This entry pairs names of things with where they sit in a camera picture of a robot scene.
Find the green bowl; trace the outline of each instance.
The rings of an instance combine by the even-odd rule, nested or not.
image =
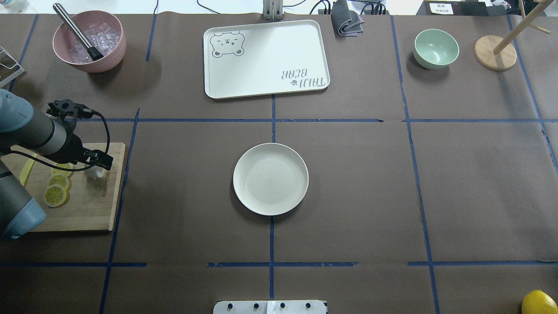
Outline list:
[[[450,34],[431,28],[417,35],[413,55],[425,68],[441,69],[457,59],[459,45]]]

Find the round wooden base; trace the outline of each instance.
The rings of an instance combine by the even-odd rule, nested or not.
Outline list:
[[[494,48],[503,38],[488,35],[475,43],[475,57],[480,64],[493,71],[505,71],[511,68],[517,60],[516,49],[512,44],[507,45],[499,54],[494,54]]]

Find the bear drawing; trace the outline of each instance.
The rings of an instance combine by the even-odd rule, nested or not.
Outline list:
[[[242,35],[240,31],[215,33],[209,42],[211,46],[213,46],[213,52],[211,54],[215,58],[221,58],[221,56],[229,54],[234,54],[236,56],[244,54],[244,48],[242,48],[244,35]]]

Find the white label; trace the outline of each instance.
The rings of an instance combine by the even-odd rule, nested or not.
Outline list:
[[[430,3],[430,11],[434,14],[453,15],[451,3]]]

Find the cable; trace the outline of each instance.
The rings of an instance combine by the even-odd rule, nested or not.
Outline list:
[[[364,13],[364,10],[366,10],[366,7],[368,7],[368,6],[372,6],[370,11],[374,11],[374,3],[369,2],[369,3],[365,4],[364,7],[362,7],[362,10],[360,10],[360,15],[362,15],[362,13]]]
[[[370,14],[371,15],[385,15],[386,14],[386,6],[383,5],[383,3],[381,3],[381,2],[369,2],[369,1],[359,1],[359,0],[350,0],[350,1],[366,3],[364,5],[364,7],[362,7],[362,10],[360,11],[360,15],[362,15],[362,13],[364,13],[364,11],[366,10],[366,7],[368,7],[368,6],[371,6],[371,8],[370,8]]]
[[[201,3],[200,3],[200,0],[196,0],[196,2],[198,3],[198,6],[200,6],[200,7],[202,7],[202,8],[208,9],[208,10],[210,10],[210,11],[213,12],[213,13],[221,14],[221,13],[219,13],[219,12],[217,12],[217,11],[214,11],[214,10],[212,10],[212,9],[206,7],[206,6],[202,6]]]
[[[301,2],[299,2],[299,3],[297,3],[297,4],[293,4],[293,5],[291,5],[291,6],[283,6],[283,8],[292,8],[292,7],[296,7],[296,6],[298,6],[299,4],[303,4],[303,3],[305,3],[305,2],[306,2],[306,0],[302,0]]]
[[[320,0],[320,2],[316,3],[313,7],[312,10],[310,10],[310,13],[308,14],[312,14],[312,12],[314,11],[314,9],[320,4],[323,3],[324,4],[324,14],[331,14],[331,3],[329,2],[329,0]]]
[[[103,120],[103,123],[104,123],[104,126],[105,126],[105,130],[107,131],[107,147],[105,148],[105,152],[104,152],[105,155],[107,155],[107,154],[108,154],[108,149],[109,149],[109,147],[110,147],[110,133],[109,133],[109,131],[108,131],[107,120],[105,120],[105,118],[103,117],[103,115],[101,115],[99,112],[97,112],[97,111],[95,111],[95,110],[92,110],[92,112],[93,112],[94,115],[99,116],[99,117],[101,118],[101,120]],[[85,171],[85,170],[91,169],[91,168],[93,168],[93,167],[95,167],[96,165],[99,164],[99,161],[97,160],[97,162],[95,162],[94,164],[88,165],[87,167],[84,167],[84,168],[80,168],[80,169],[67,169],[67,168],[62,168],[62,167],[59,167],[59,166],[56,166],[56,165],[49,164],[49,163],[47,163],[46,161],[43,161],[43,160],[41,160],[41,159],[39,159],[39,158],[37,158],[37,157],[33,157],[33,156],[29,155],[29,154],[26,154],[26,153],[24,153],[23,151],[17,151],[17,150],[11,150],[11,149],[10,149],[10,150],[8,150],[8,153],[13,153],[13,154],[16,154],[16,155],[22,155],[22,156],[25,156],[25,157],[27,157],[27,158],[33,159],[34,161],[36,161],[36,162],[38,162],[38,163],[41,163],[41,164],[43,164],[43,165],[45,165],[45,166],[49,166],[49,167],[54,168],[54,169],[58,169],[58,170],[62,170],[62,171],[69,171],[69,172]]]

